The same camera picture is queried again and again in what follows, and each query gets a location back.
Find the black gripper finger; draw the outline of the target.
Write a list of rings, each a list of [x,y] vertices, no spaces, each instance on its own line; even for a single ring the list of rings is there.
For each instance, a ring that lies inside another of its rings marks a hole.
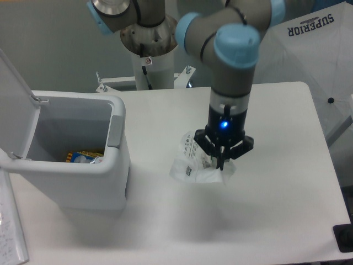
[[[220,170],[223,171],[224,163],[228,160],[236,160],[254,147],[254,139],[250,136],[245,136],[242,142],[232,148],[229,146],[221,147]]]
[[[216,168],[221,168],[220,148],[215,146],[206,136],[205,130],[199,129],[195,131],[194,140],[208,156],[212,156],[217,160]]]

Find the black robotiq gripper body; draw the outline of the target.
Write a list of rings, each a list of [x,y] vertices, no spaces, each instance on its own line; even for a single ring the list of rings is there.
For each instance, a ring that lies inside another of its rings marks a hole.
[[[225,115],[209,106],[205,133],[215,145],[226,144],[234,146],[245,137],[244,125],[246,116],[246,110],[236,115]]]

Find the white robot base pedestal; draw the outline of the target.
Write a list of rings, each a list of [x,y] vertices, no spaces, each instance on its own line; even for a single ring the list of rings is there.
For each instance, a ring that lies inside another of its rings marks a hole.
[[[130,52],[135,79],[142,73],[148,78],[172,83],[174,76],[174,53],[178,44],[175,40],[177,21],[169,16],[158,26],[142,27],[130,25],[120,31],[121,42]]]

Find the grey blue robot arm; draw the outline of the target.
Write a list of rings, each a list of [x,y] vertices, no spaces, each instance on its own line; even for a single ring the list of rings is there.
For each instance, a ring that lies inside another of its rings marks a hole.
[[[208,122],[194,138],[218,169],[253,148],[244,124],[260,34],[282,22],[285,1],[226,1],[214,14],[191,12],[179,21],[166,14],[164,1],[88,1],[87,7],[102,33],[119,32],[125,48],[137,56],[138,88],[173,83],[174,73],[163,68],[161,58],[177,47],[211,69]]]

